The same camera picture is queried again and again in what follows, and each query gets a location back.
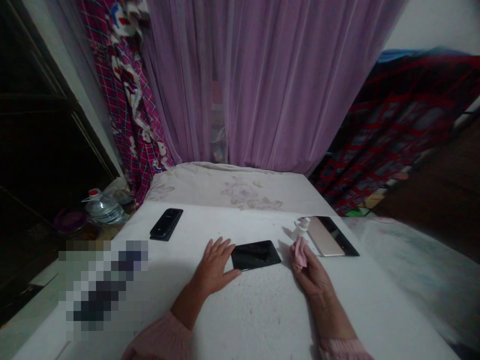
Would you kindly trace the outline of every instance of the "floor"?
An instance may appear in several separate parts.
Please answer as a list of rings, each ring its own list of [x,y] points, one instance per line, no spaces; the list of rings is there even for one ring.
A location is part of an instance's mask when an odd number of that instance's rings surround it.
[[[97,250],[102,249],[104,241],[113,239],[122,227],[123,224],[102,226],[96,239]],[[59,266],[56,259],[43,269],[28,282],[24,298],[13,304],[16,309],[0,328],[0,360],[11,359],[58,305],[61,289]]]
[[[11,359],[59,302],[59,262],[55,260],[30,281],[41,290],[0,328],[0,358]]]

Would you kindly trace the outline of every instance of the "white table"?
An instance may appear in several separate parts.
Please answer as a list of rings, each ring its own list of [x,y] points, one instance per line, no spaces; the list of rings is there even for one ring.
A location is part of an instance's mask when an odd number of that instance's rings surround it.
[[[114,241],[146,241],[150,229],[168,208],[184,213],[169,242],[148,240],[148,282],[138,282],[144,324],[166,312],[191,278],[207,241],[220,235],[237,245],[272,240],[282,264],[245,271],[224,290],[210,296],[198,317],[192,353],[198,359],[311,359],[316,354],[315,328],[307,301],[290,270],[291,240],[283,227],[294,228],[301,214],[239,210],[146,201]],[[360,257],[321,258],[356,333],[376,360],[457,359],[424,316],[406,299],[364,251],[339,217],[333,221]],[[227,263],[227,270],[232,261]],[[132,307],[124,301],[119,321]],[[88,342],[65,346],[65,313],[57,309],[17,354],[16,359],[118,359],[133,332],[99,332]]]

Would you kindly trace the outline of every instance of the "plaid fabric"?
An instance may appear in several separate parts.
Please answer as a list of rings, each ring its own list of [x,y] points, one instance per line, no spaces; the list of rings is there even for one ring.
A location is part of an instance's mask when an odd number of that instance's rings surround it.
[[[448,139],[479,94],[480,56],[377,63],[344,120],[350,138],[311,182],[345,215],[423,151]]]
[[[141,34],[133,16],[146,11],[146,4],[143,0],[78,0],[78,4],[125,178],[138,207],[153,175],[165,171],[165,165],[175,165],[144,74]]]

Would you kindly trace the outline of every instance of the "pink sleeve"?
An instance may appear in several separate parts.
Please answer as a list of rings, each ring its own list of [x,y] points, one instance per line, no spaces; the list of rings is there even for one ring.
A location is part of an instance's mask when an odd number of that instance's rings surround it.
[[[191,336],[192,332],[169,311],[132,340],[121,360],[190,359]]]
[[[320,339],[320,355],[322,360],[374,360],[358,339]]]

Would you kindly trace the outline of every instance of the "right hand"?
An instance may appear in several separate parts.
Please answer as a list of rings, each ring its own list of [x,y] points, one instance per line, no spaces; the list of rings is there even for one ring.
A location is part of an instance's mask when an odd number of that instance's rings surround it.
[[[298,267],[295,260],[294,245],[290,246],[290,253],[293,256],[293,273],[310,299],[335,296],[334,286],[330,281],[329,275],[308,245],[304,248],[307,267]]]

